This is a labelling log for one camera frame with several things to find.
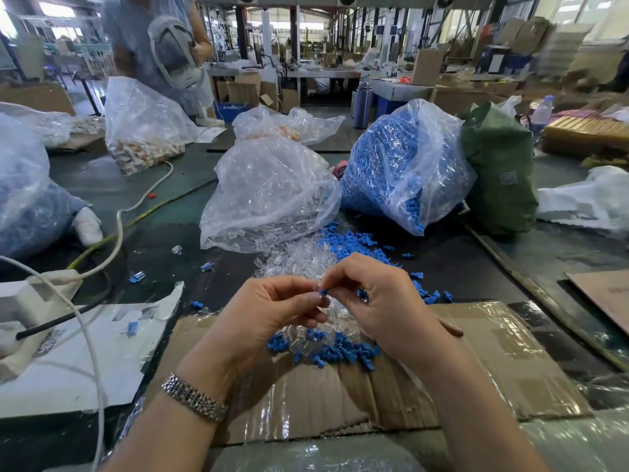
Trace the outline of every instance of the plastic bottle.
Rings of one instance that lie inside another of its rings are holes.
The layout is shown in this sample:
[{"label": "plastic bottle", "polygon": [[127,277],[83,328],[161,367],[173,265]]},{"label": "plastic bottle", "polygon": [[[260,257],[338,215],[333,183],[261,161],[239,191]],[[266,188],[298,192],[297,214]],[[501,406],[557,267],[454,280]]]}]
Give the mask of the plastic bottle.
[{"label": "plastic bottle", "polygon": [[542,129],[547,126],[552,116],[552,102],[555,96],[548,95],[544,98],[540,105],[535,108],[531,114],[531,131],[534,137],[538,138],[542,133]]}]

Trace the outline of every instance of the qr code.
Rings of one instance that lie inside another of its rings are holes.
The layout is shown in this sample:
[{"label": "qr code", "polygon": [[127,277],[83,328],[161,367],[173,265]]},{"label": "qr code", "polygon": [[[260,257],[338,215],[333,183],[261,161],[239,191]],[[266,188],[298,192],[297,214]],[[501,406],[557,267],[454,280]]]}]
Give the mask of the qr code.
[{"label": "qr code", "polygon": [[66,330],[52,330],[46,336],[46,339],[43,341],[42,345],[39,347],[33,357],[41,357],[45,354],[48,354],[51,349],[55,347],[59,338],[64,335]]},{"label": "qr code", "polygon": [[505,172],[504,174],[500,174],[500,183],[504,186],[512,186],[518,183],[518,173],[513,172]]}]

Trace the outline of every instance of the pile of blue plastic parts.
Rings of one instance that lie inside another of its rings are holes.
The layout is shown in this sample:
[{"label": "pile of blue plastic parts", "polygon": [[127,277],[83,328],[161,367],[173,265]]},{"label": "pile of blue plastic parts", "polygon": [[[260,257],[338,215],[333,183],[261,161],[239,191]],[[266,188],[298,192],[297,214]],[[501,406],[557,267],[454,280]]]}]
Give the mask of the pile of blue plastic parts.
[{"label": "pile of blue plastic parts", "polygon": [[[378,242],[375,242],[372,239],[372,234],[354,233],[349,230],[340,234],[337,230],[338,226],[338,222],[331,222],[319,231],[321,234],[319,245],[324,246],[325,244],[328,244],[330,246],[330,251],[336,254],[338,261],[341,261],[354,252],[357,252],[379,260],[387,265],[401,268],[400,265],[392,264],[386,254],[382,251],[383,249],[395,251],[393,246],[369,248],[378,244]],[[413,255],[411,253],[402,254],[402,258],[412,257]],[[413,272],[409,273],[409,275],[412,278],[417,279],[423,279],[424,277],[422,272]],[[413,279],[413,285],[424,300],[424,303],[427,305],[436,303],[436,301],[442,297],[442,294],[437,290],[435,290],[433,294],[424,290],[416,279]],[[368,292],[365,290],[358,290],[358,296],[364,301],[369,301]],[[447,302],[453,302],[452,295],[447,291],[443,293],[443,297]],[[307,341],[323,342],[325,340],[325,336],[326,333],[324,331],[320,331],[316,328],[309,328],[306,332]],[[276,333],[271,337],[271,339],[269,339],[268,348],[273,353],[285,352],[290,349],[290,344],[282,333]],[[308,357],[310,358],[310,361],[318,367],[323,367],[325,365],[324,362],[334,364],[342,360],[349,361],[350,363],[360,361],[367,371],[373,371],[374,368],[371,360],[378,355],[380,355],[380,347],[377,344],[371,346],[366,342],[352,343],[344,333],[337,332],[334,336],[334,344],[329,344],[329,342],[325,343],[320,347],[318,352],[310,352]],[[302,349],[297,349],[297,351],[295,351],[295,364],[299,363],[304,356],[305,354]]]}]

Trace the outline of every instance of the plastic bag of orange parts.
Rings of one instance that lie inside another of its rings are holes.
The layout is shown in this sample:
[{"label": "plastic bag of orange parts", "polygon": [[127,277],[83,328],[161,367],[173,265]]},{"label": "plastic bag of orange parts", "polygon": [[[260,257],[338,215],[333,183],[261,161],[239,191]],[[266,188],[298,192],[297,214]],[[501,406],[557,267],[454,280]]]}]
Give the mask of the plastic bag of orange parts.
[{"label": "plastic bag of orange parts", "polygon": [[336,134],[344,120],[345,116],[315,118],[301,108],[293,108],[288,116],[285,116],[273,114],[267,108],[257,107],[239,114],[232,126],[238,141],[283,136],[303,145],[311,145]]}]

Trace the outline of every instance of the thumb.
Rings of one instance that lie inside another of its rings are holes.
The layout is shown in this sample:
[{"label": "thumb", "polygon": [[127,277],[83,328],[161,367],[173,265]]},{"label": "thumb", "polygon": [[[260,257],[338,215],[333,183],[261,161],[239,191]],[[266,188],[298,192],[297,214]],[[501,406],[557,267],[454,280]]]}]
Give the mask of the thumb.
[{"label": "thumb", "polygon": [[288,318],[303,315],[311,312],[323,303],[323,297],[318,291],[309,293],[296,294],[288,300],[276,301],[275,306],[279,311],[280,318],[286,320]]},{"label": "thumb", "polygon": [[331,288],[328,291],[328,294],[340,301],[341,304],[347,308],[347,311],[349,311],[358,321],[360,321],[369,310],[367,303],[361,300],[356,292],[350,290],[349,288],[338,286],[336,288]]}]

